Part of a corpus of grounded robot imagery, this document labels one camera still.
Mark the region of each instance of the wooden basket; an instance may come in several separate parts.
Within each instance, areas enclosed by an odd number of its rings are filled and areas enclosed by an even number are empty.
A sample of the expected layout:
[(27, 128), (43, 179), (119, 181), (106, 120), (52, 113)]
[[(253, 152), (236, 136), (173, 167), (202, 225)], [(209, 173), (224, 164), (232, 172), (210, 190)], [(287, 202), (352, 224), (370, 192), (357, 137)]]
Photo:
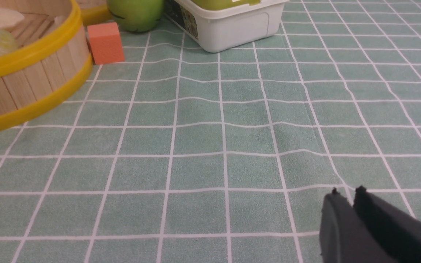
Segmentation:
[[(0, 0), (25, 20), (11, 33), (22, 46), (0, 57), (0, 130), (36, 118), (75, 93), (92, 72), (75, 0)], [(65, 17), (55, 23), (55, 17)]]
[(107, 0), (77, 0), (77, 3), (82, 10), (82, 20), (86, 26), (112, 19), (107, 8)]

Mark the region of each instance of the white plastic bin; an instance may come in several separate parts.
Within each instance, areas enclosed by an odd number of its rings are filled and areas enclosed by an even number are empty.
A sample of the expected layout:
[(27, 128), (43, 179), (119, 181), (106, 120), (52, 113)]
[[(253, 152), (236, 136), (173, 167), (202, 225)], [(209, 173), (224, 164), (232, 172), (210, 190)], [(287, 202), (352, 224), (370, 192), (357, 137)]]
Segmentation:
[(256, 5), (211, 11), (191, 0), (166, 0), (165, 14), (204, 50), (217, 53), (274, 35), (288, 1), (261, 0)]

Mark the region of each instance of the green tablecloth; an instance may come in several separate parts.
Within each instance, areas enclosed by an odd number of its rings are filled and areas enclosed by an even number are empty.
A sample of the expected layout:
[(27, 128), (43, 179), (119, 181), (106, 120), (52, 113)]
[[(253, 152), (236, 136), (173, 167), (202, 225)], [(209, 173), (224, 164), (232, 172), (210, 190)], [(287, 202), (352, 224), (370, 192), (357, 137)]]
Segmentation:
[(0, 132), (0, 262), (320, 262), (323, 196), (361, 184), (421, 220), (421, 0), (341, 1), (220, 54), (122, 33)]

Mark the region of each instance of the green apple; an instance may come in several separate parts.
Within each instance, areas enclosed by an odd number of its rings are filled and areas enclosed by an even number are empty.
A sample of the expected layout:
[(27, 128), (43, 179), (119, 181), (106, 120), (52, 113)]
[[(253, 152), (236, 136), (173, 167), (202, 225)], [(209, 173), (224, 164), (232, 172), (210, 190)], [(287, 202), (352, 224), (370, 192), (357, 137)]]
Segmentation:
[(160, 21), (164, 0), (107, 0), (113, 20), (124, 30), (146, 32)]

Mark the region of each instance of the orange sponge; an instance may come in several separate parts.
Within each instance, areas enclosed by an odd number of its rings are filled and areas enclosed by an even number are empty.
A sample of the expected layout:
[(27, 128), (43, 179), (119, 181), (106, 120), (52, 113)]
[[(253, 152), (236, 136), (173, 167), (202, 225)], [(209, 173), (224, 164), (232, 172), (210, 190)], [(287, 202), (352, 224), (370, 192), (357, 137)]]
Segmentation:
[(124, 61), (120, 30), (115, 22), (87, 27), (90, 48), (95, 64), (110, 64)]

